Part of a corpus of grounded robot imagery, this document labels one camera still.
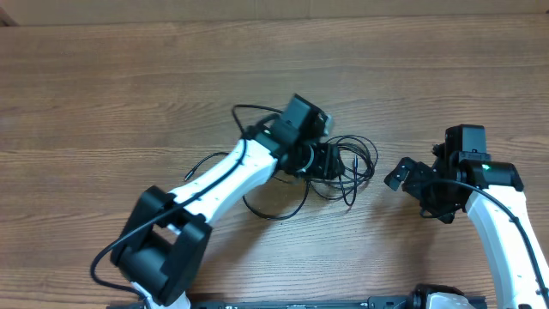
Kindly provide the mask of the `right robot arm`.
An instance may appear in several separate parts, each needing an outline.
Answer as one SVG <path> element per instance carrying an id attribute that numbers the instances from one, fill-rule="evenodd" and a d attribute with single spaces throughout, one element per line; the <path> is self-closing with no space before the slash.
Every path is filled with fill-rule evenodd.
<path id="1" fill-rule="evenodd" d="M 483 245 L 501 308 L 546 308 L 548 264 L 516 167 L 493 161 L 482 125 L 460 124 L 433 147 L 432 166 L 402 158 L 384 179 L 419 201 L 420 216 L 450 224 L 467 214 Z"/>

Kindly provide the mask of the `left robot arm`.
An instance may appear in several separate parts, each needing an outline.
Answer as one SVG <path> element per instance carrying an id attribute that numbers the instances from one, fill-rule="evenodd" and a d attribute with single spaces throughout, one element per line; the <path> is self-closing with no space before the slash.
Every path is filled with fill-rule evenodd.
<path id="1" fill-rule="evenodd" d="M 198 179 L 171 191 L 157 186 L 138 198 L 119 239 L 112 264 L 130 282 L 146 308 L 188 308 L 213 225 L 241 197 L 277 172 L 334 179 L 343 173 L 336 147 L 323 143 L 334 120 L 295 94 L 285 110 L 240 129 L 235 148 Z"/>

